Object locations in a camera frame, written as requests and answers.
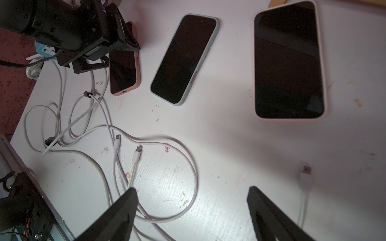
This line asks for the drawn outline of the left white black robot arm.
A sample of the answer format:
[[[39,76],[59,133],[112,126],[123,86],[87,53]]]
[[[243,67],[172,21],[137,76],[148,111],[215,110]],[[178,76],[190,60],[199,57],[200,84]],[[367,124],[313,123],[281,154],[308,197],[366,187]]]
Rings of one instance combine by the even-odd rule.
[[[77,74],[108,68],[113,50],[140,50],[115,3],[81,1],[75,9],[64,1],[1,1],[1,28],[55,48],[58,64]]]

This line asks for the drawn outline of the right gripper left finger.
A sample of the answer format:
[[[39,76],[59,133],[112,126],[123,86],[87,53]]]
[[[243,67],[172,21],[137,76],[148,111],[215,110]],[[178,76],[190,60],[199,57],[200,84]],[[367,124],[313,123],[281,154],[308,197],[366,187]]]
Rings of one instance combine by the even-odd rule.
[[[129,188],[77,241],[128,241],[138,206],[135,188]]]

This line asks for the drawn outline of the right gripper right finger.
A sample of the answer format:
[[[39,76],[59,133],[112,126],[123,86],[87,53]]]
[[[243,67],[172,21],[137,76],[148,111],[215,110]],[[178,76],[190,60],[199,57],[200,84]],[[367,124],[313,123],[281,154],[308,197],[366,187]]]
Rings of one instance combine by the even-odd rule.
[[[247,203],[257,240],[313,240],[256,186],[250,187]]]

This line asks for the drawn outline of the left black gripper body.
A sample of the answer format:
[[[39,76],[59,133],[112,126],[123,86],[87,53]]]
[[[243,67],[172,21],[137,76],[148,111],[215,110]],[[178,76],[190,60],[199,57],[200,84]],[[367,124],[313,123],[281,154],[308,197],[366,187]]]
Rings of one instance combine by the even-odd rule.
[[[109,67],[106,55],[113,50],[140,49],[114,3],[104,8],[101,1],[81,1],[78,9],[64,1],[34,3],[36,42],[60,51],[58,64],[77,74]]]

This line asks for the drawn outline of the phone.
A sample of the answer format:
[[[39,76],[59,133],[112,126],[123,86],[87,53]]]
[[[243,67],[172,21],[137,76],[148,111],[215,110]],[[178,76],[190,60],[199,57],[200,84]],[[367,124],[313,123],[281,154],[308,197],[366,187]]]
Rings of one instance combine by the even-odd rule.
[[[219,22],[214,17],[184,15],[154,76],[150,91],[172,105],[182,105],[218,30]]]
[[[114,50],[109,53],[110,93],[120,96],[137,89],[141,83],[139,52]]]
[[[298,1],[253,21],[254,112],[267,121],[310,121],[326,114],[317,6]]]

